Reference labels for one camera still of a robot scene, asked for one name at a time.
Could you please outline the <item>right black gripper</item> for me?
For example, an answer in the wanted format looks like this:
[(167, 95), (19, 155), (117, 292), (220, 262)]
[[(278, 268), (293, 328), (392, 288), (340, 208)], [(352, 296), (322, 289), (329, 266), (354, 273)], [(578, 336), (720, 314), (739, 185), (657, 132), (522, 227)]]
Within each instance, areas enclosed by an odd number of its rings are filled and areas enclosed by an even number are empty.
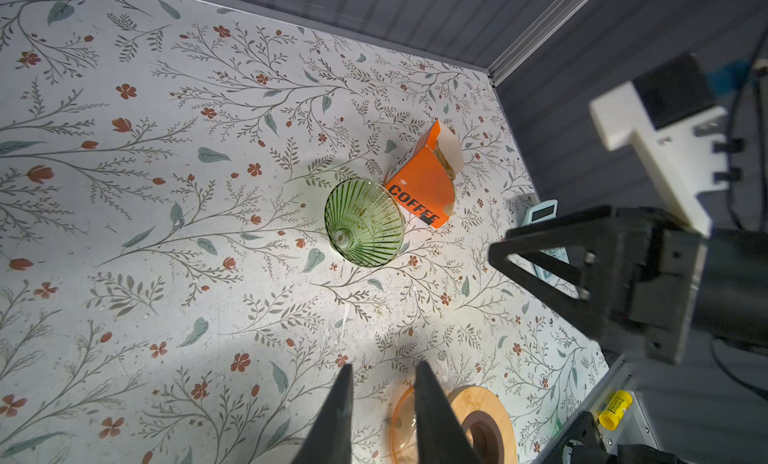
[[(491, 244), (489, 264), (588, 338), (604, 329), (607, 280), (546, 251), (569, 246), (598, 254), (612, 244), (610, 205), (509, 230)], [(767, 235), (716, 228), (710, 235), (658, 208), (614, 213), (620, 252), (629, 267), (627, 297), (612, 315), (644, 339), (649, 359), (678, 364), (689, 335), (700, 331), (747, 349), (767, 347)], [(572, 297), (514, 261), (516, 256), (573, 285)]]

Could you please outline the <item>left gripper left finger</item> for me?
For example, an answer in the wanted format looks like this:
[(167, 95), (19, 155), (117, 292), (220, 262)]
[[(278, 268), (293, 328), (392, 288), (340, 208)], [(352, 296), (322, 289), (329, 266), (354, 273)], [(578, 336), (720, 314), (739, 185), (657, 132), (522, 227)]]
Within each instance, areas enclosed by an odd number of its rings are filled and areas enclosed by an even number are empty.
[(350, 464), (353, 403), (353, 366), (345, 364), (292, 462)]

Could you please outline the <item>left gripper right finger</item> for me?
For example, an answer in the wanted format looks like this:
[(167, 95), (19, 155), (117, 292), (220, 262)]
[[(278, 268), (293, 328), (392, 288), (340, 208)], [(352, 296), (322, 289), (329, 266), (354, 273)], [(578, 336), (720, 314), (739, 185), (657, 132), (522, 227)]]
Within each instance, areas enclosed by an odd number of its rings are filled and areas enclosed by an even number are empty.
[(427, 361), (416, 367), (418, 459), (424, 463), (479, 463)]

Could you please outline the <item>orange glass pitcher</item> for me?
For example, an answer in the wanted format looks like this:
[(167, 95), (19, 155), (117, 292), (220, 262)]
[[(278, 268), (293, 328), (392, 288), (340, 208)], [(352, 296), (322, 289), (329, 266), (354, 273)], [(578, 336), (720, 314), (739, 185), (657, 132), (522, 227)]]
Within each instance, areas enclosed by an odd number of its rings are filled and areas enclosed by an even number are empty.
[(413, 387), (408, 387), (394, 406), (390, 421), (389, 449), (394, 464), (419, 462)]

